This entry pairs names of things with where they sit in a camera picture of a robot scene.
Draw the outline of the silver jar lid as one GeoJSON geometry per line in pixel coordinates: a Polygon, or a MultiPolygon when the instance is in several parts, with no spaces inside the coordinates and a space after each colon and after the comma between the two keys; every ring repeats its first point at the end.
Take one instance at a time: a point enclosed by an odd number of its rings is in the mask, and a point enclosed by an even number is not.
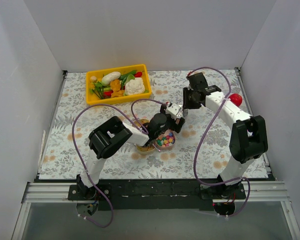
{"type": "Polygon", "coordinates": [[[183,109],[183,110],[182,110],[182,117],[183,117],[184,119],[186,119],[187,116],[188,116],[188,113],[189,113],[188,109],[183,109]]]}

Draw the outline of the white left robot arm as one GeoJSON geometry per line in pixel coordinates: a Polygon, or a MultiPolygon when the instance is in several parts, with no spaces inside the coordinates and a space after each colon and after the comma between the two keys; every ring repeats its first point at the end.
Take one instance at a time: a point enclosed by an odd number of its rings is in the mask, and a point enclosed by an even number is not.
{"type": "Polygon", "coordinates": [[[76,141],[75,150],[83,165],[84,171],[76,177],[79,194],[85,200],[96,196],[96,185],[106,159],[112,157],[125,143],[131,143],[142,148],[156,147],[159,137],[166,131],[179,133],[186,121],[188,110],[184,107],[167,102],[162,104],[160,112],[149,122],[134,123],[131,126],[122,122],[118,116],[113,116],[95,128],[88,136],[89,158],[83,160],[76,141]]]}

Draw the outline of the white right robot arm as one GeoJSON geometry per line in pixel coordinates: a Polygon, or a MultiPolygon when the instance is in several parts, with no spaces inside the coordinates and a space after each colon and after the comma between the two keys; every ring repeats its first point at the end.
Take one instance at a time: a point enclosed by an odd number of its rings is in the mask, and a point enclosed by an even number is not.
{"type": "Polygon", "coordinates": [[[242,182],[244,173],[254,160],[268,150],[265,119],[242,111],[216,85],[208,85],[203,73],[187,75],[189,86],[183,89],[183,110],[206,107],[214,112],[213,119],[222,119],[231,130],[230,159],[215,183],[199,180],[202,186],[227,199],[242,182]]]}

